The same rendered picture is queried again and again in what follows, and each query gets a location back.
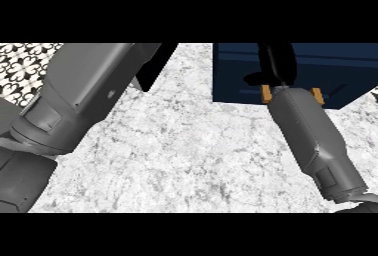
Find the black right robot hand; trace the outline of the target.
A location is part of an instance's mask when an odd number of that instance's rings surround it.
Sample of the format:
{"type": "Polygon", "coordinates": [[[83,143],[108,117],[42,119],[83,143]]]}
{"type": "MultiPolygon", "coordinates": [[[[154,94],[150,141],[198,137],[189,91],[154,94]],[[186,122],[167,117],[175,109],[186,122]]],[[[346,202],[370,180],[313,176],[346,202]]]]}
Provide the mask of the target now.
{"type": "Polygon", "coordinates": [[[297,60],[290,43],[259,43],[260,72],[244,77],[250,86],[291,86],[297,78],[297,60]]]}

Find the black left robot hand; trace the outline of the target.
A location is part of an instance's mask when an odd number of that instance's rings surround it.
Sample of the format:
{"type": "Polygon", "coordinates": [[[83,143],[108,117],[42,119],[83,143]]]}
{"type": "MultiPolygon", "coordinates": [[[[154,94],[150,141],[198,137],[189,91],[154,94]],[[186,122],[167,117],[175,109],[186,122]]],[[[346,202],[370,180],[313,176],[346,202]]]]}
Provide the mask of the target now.
{"type": "Polygon", "coordinates": [[[163,43],[151,60],[144,64],[136,74],[136,79],[144,92],[150,91],[176,48],[178,43],[163,43]]]}

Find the dark blue drawer front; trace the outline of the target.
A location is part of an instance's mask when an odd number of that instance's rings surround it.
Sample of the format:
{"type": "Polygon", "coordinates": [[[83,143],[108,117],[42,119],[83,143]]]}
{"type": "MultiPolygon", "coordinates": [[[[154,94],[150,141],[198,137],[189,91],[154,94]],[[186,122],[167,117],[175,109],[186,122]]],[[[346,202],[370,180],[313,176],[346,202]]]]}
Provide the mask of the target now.
{"type": "MultiPolygon", "coordinates": [[[[327,109],[341,109],[378,87],[378,43],[294,43],[294,88],[319,88],[327,109]]],[[[213,101],[263,104],[268,82],[257,43],[213,46],[213,101]]]]}

